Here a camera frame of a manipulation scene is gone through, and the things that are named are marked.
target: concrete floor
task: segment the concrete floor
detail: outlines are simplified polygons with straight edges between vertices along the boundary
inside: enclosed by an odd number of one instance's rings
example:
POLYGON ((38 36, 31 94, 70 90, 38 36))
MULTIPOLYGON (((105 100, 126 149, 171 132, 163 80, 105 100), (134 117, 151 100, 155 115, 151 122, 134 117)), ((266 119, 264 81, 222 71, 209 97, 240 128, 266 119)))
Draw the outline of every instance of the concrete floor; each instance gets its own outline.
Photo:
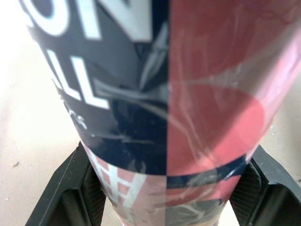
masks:
MULTIPOLYGON (((1 27, 6 31, 0 39, 0 222, 2 226, 23 226, 79 137, 39 48, 22 19, 7 12, 7 7, 0 9, 1 27)), ((296 181, 301 179, 300 100, 301 76, 261 143, 296 181)), ((230 206, 221 222, 237 224, 230 206)), ((103 225, 121 225, 110 205, 106 205, 103 225)))

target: beige floor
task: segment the beige floor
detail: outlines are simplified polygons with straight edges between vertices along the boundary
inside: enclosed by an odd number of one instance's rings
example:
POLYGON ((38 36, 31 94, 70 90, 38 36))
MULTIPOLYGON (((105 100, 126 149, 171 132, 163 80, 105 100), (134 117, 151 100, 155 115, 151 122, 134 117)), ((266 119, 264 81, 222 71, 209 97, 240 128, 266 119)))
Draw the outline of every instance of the beige floor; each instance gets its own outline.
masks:
MULTIPOLYGON (((48 66, 22 27, 22 19, 16 20, 14 8, 14 3, 0 8, 1 226, 26 223, 53 172, 79 140, 56 94, 48 66)), ((295 180, 301 179, 300 90, 301 78, 262 140, 263 147, 295 180)), ((227 208, 221 225, 235 226, 230 221, 235 221, 235 216, 227 208)), ((119 225, 110 205, 106 205, 103 226, 119 225)))

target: navy blue panel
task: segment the navy blue panel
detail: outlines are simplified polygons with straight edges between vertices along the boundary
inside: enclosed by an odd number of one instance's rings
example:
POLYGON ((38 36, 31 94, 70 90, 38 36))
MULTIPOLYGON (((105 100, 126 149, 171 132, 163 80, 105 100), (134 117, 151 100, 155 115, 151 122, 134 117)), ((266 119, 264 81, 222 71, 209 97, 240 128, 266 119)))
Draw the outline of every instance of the navy blue panel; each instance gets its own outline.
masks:
POLYGON ((167 177, 167 188, 185 188, 215 184, 223 179, 242 175, 246 165, 246 157, 242 156, 226 165, 203 173, 167 177))
MULTIPOLYGON (((131 7, 130 1, 124 2, 131 7)), ((51 1, 35 0, 34 5, 44 16, 52 14, 51 1)), ((71 20, 62 36, 49 35, 34 21, 34 28, 29 30, 55 76, 58 78, 47 49, 55 52, 68 85, 80 93, 82 101, 58 89, 85 145, 98 157, 123 169, 165 175, 168 0, 152 1, 153 37, 149 42, 131 41, 102 4, 95 0, 95 5, 101 40, 84 37, 74 0, 68 1, 71 20), (84 60, 91 90, 109 101, 109 110, 85 103, 71 56, 84 60), (78 122, 79 117, 85 126, 78 122)))

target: glossy plastic film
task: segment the glossy plastic film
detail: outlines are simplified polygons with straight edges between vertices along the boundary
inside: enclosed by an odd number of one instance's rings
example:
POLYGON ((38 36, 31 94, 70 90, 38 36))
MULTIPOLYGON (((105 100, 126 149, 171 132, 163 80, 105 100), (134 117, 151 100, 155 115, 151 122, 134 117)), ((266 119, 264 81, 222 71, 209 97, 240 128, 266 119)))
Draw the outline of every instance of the glossy plastic film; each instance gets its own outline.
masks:
POLYGON ((298 0, 21 0, 125 226, 217 226, 300 72, 298 0))

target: cylindrical object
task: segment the cylindrical object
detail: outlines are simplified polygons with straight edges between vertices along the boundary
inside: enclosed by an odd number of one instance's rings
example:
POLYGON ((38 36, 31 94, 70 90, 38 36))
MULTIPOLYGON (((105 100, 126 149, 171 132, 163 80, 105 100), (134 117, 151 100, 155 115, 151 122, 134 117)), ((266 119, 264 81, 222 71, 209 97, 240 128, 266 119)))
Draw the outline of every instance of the cylindrical object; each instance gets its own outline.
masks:
POLYGON ((22 0, 126 226, 214 226, 300 69, 298 0, 22 0))

